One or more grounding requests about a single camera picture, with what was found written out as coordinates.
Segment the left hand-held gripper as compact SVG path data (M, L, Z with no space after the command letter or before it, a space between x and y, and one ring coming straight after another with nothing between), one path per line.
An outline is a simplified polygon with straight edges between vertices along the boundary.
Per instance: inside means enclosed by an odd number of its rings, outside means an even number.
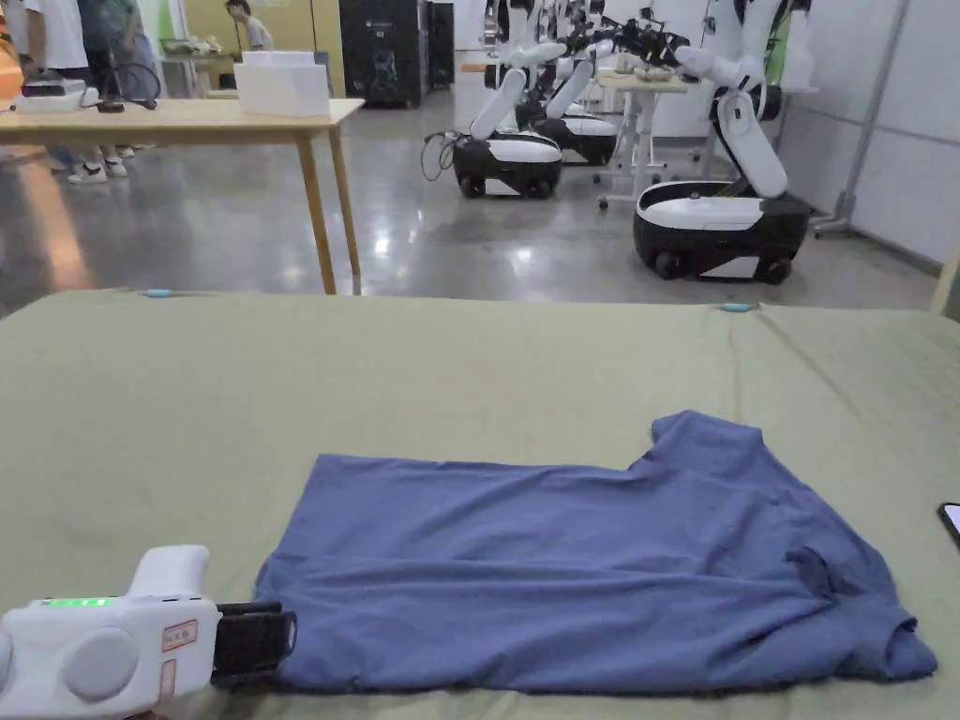
M203 593L206 547L154 547L126 593L44 598L1 623L5 719L127 719L275 675L297 641L279 602Z

